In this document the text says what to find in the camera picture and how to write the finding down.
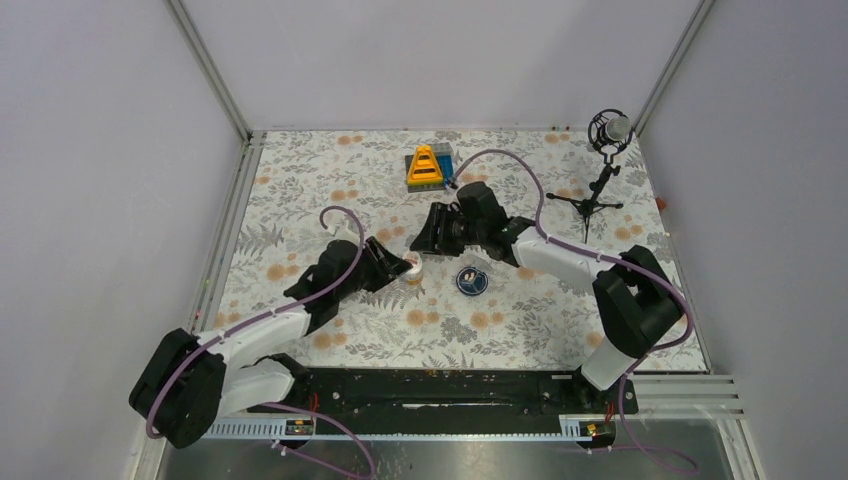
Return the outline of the white cap amber pill bottle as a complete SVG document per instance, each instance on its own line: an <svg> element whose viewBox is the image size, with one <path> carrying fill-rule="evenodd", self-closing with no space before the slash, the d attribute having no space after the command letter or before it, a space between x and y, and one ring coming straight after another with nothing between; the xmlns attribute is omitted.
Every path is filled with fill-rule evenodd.
<svg viewBox="0 0 848 480"><path fill-rule="evenodd" d="M423 279L423 259L418 252L407 251L404 254L404 259L411 265L411 268L404 273L403 279L409 285L418 285Z"/></svg>

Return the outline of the round clear blue pill case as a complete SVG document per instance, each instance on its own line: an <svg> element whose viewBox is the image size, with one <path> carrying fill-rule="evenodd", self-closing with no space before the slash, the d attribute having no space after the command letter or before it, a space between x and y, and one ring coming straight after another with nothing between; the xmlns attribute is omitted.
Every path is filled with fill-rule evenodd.
<svg viewBox="0 0 848 480"><path fill-rule="evenodd" d="M468 297L479 296L489 286L488 275L476 267L465 267L455 277L455 285L460 293Z"/></svg>

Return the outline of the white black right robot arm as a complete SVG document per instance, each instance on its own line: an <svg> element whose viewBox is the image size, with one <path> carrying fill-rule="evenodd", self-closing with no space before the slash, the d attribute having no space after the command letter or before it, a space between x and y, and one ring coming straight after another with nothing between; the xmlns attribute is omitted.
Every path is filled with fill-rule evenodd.
<svg viewBox="0 0 848 480"><path fill-rule="evenodd" d="M426 255L457 257L469 246L513 267L549 274L593 294L604 338L582 363L575 402L597 412L613 398L613 385L645 357L683 317L685 309L652 252L633 246L610 255L557 242L537 223L509 216L483 182L460 188L453 204L435 202L411 244Z"/></svg>

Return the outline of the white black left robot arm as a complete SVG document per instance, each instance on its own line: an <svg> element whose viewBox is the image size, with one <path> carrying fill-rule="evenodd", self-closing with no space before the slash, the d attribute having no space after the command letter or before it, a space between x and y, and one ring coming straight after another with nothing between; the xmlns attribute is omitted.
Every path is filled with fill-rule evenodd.
<svg viewBox="0 0 848 480"><path fill-rule="evenodd" d="M166 334L130 391L128 403L156 438L176 448L199 440L221 417L263 403L296 411L310 385L272 347L305 337L360 291L374 293L413 265L375 238L362 245L333 240L284 292L285 305L219 330Z"/></svg>

